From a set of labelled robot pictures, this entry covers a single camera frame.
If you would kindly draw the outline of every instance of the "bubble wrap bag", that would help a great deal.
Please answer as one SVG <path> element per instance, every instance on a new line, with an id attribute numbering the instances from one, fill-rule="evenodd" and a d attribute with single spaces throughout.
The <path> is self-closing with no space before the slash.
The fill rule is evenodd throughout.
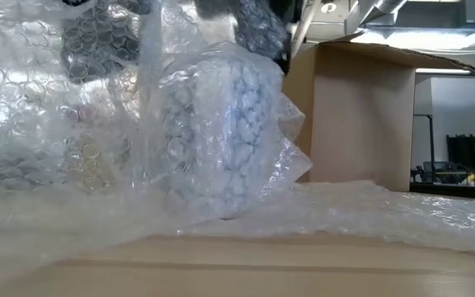
<path id="1" fill-rule="evenodd" d="M 153 208 L 123 173 L 138 114 L 136 68 L 119 59 L 137 54 L 132 8 L 0 1 L 0 280 L 151 233 Z"/>
<path id="2" fill-rule="evenodd" d="M 152 86 L 163 76 L 164 65 L 179 58 L 169 59 L 165 54 L 191 54 L 167 71 L 174 67 L 180 71 L 188 65 L 194 68 L 198 64 L 204 68 L 205 76 L 197 82 L 170 79 L 168 84 L 164 83 L 162 94 L 170 101 L 162 105 L 163 112 L 183 115 L 190 104 L 202 104 L 196 93 L 204 92 L 214 103 L 213 111 L 218 112 L 211 115 L 214 122 L 225 122 L 218 118 L 225 117 L 224 108 L 239 112 L 244 111 L 245 104 L 254 109 L 257 113 L 254 116 L 264 115 L 265 118 L 247 122 L 248 128 L 254 128 L 257 134 L 261 132 L 263 137 L 263 130 L 277 129 L 278 113 L 286 116 L 288 114 L 281 112 L 291 110 L 287 102 L 283 106 L 279 102 L 281 75 L 268 58 L 250 54 L 236 45 L 225 45 L 230 51 L 226 55 L 221 50 L 218 54 L 196 54 L 220 39 L 212 36 L 212 40 L 207 41 L 205 37 L 209 35 L 200 34 L 196 25 L 188 23 L 184 7 L 177 10 L 175 2 L 169 2 L 170 9 L 162 16 L 162 4 L 152 3 L 146 0 L 0 0 L 0 281 L 75 252 L 125 243 L 153 233 L 173 232 L 212 217 L 209 211 L 203 210 L 211 210 L 213 204 L 201 200 L 197 209 L 179 204 L 171 210 L 167 207 L 171 196 L 159 187 L 148 186 L 151 176 L 139 174 L 139 165 L 148 164 L 148 158 L 143 157 L 150 153 L 150 144 L 161 142 L 170 148 L 176 144 L 168 138 L 177 136 L 173 133 L 178 127 L 166 130 L 163 139 L 149 139 L 147 144 L 141 141 L 147 139 L 145 136 L 151 126 L 140 123 L 151 121 L 147 117 L 151 113 L 147 111 L 148 103 L 153 104 L 153 99 L 139 101 L 140 97 L 148 99 L 144 87 L 150 86 L 148 90 L 153 91 Z M 141 40 L 141 28 L 157 34 L 144 35 Z M 194 41 L 185 42 L 187 38 Z M 147 54 L 141 56 L 141 49 L 146 49 Z M 273 75 L 272 81 L 254 65 L 256 62 Z M 212 91 L 209 85 L 202 86 L 209 83 L 207 79 L 216 79 L 206 73 L 209 69 L 223 79 L 217 86 L 212 84 Z M 245 81 L 238 77 L 247 76 L 249 72 L 251 77 Z M 137 84 L 138 73 L 148 80 Z M 259 91 L 260 78 L 269 87 L 259 95 L 252 94 L 251 100 L 239 101 L 240 92 L 248 88 Z M 181 92 L 191 92 L 192 96 L 179 96 Z M 221 95 L 221 102 L 216 100 L 217 93 Z M 188 125 L 195 127 L 196 121 L 209 120 L 208 112 L 196 109 L 198 116 Z M 199 138 L 192 140 L 187 135 L 189 130 L 184 128 L 181 141 L 196 141 L 197 145 L 203 145 L 201 136 L 221 135 L 212 125 L 211 132 L 201 131 L 196 134 Z M 234 156 L 239 155 L 244 164 L 243 174 L 261 177 L 264 182 L 263 187 L 259 183 L 255 185 L 257 197 L 276 184 L 290 184 L 308 168 L 308 160 L 290 141 L 283 139 L 280 132 L 277 135 L 279 139 L 270 139 L 279 141 L 271 144 L 277 146 L 271 150 L 273 172 L 266 171 L 264 161 L 253 156 L 250 148 L 232 147 L 244 145 L 243 137 L 250 135 L 242 134 L 239 142 L 236 137 L 234 144 L 227 143 L 228 148 L 233 149 L 225 159 L 227 165 L 232 165 Z M 257 135 L 254 137 L 256 140 L 250 147 L 256 150 L 263 141 Z M 183 153 L 193 155 L 194 147 L 185 147 Z M 209 144 L 205 144 L 205 149 L 209 149 Z M 253 167 L 248 158 L 256 160 L 257 167 Z M 204 174 L 202 178 L 208 178 L 205 165 L 189 164 L 199 174 L 197 177 Z M 162 167 L 149 169 L 149 172 L 158 172 Z M 261 176 L 268 173 L 271 173 L 270 180 Z M 169 180 L 169 185 L 177 189 L 176 197 L 182 199 L 186 191 L 206 194 L 192 182 L 185 183 L 188 187 L 177 187 L 178 177 Z M 249 180 L 239 178 L 241 181 L 232 180 L 234 188 L 230 189 L 229 184 L 220 191 L 210 189 L 209 195 L 203 196 L 217 201 L 216 217 L 229 213 L 231 202 L 225 199 L 236 192 L 236 196 L 242 198 L 242 202 L 236 204 L 240 210 L 245 209 L 247 202 L 243 197 L 248 189 L 243 188 L 243 183 Z M 216 196 L 225 202 L 220 203 Z"/>
<path id="3" fill-rule="evenodd" d="M 294 116 L 294 105 L 280 94 L 282 77 L 274 62 L 231 43 L 166 67 L 148 108 L 148 167 L 172 205 L 197 217 L 232 218 L 287 177 L 280 165 L 301 153 L 280 131 Z M 299 160 L 289 168 L 295 174 L 276 187 L 290 186 L 309 169 Z"/>

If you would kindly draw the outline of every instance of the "cardboard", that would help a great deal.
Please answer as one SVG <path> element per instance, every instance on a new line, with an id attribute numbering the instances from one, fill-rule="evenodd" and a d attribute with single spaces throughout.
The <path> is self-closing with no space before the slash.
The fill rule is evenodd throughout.
<path id="1" fill-rule="evenodd" d="M 324 233 L 149 238 L 0 286 L 0 297 L 329 295 L 475 297 L 475 256 Z"/>
<path id="2" fill-rule="evenodd" d="M 416 68 L 471 65 L 350 37 L 294 58 L 283 92 L 307 116 L 296 144 L 313 160 L 302 181 L 372 180 L 409 191 Z"/>

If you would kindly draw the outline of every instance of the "cardboard box flap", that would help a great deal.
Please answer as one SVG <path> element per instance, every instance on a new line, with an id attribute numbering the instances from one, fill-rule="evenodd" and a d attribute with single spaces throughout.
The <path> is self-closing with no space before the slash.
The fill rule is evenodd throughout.
<path id="1" fill-rule="evenodd" d="M 423 54 L 411 49 L 398 49 L 389 45 L 354 43 L 346 40 L 334 40 L 321 43 L 320 46 L 359 54 L 365 57 L 389 61 L 414 68 L 463 69 L 475 72 L 475 67 L 459 61 Z"/>

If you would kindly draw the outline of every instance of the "plastic wrap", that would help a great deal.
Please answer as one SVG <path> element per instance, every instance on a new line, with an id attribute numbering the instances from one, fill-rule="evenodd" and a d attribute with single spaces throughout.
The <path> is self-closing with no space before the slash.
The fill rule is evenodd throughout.
<path id="1" fill-rule="evenodd" d="M 262 1 L 230 39 L 206 29 L 233 13 L 198 22 L 191 2 L 143 4 L 0 1 L 0 280 L 162 233 L 326 230 L 475 251 L 475 202 L 289 189 L 310 166 L 291 142 L 302 114 L 269 58 L 221 43 L 271 58 L 281 30 Z"/>
<path id="2" fill-rule="evenodd" d="M 280 133 L 279 113 L 291 107 L 277 66 L 237 45 L 207 47 L 226 39 L 202 34 L 184 5 L 152 3 L 0 1 L 0 280 L 235 215 L 308 169 Z M 176 79 L 182 71 L 191 78 Z M 193 106 L 190 122 L 174 126 Z M 146 125 L 158 112 L 167 121 Z M 245 119 L 240 112 L 247 121 L 232 124 Z M 187 143 L 195 127 L 204 128 Z M 205 158 L 183 160 L 189 172 L 149 158 L 154 145 L 173 148 L 176 136 L 183 153 Z M 234 140 L 210 143 L 218 137 Z M 221 174 L 221 160 L 241 175 Z M 167 175 L 167 186 L 151 183 L 156 175 Z M 201 199 L 175 203 L 190 193 Z"/>
<path id="3" fill-rule="evenodd" d="M 391 192 L 370 181 L 304 184 L 237 219 L 178 233 L 260 238 L 317 231 L 475 252 L 475 200 Z"/>
<path id="4" fill-rule="evenodd" d="M 172 204 L 197 217 L 231 218 L 285 174 L 276 163 L 300 152 L 283 145 L 278 119 L 292 120 L 294 106 L 283 101 L 281 80 L 271 60 L 230 43 L 166 67 L 148 106 L 148 170 Z M 309 162 L 291 169 L 294 180 L 277 186 L 290 186 Z"/>
<path id="5" fill-rule="evenodd" d="M 156 219 L 123 173 L 138 114 L 136 72 L 126 65 L 102 77 L 85 68 L 75 81 L 79 66 L 64 64 L 74 45 L 68 20 L 78 20 L 70 38 L 96 53 L 86 65 L 115 57 L 95 47 L 98 30 L 80 26 L 97 5 L 0 1 L 0 280 L 140 238 Z M 110 29 L 124 40 L 132 34 Z"/>

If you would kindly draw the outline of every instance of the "desk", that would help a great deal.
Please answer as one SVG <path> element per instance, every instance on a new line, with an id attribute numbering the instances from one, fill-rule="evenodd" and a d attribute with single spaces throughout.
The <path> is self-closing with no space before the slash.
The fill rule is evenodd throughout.
<path id="1" fill-rule="evenodd" d="M 475 256 L 327 234 L 152 238 L 60 262 L 0 297 L 475 297 Z"/>

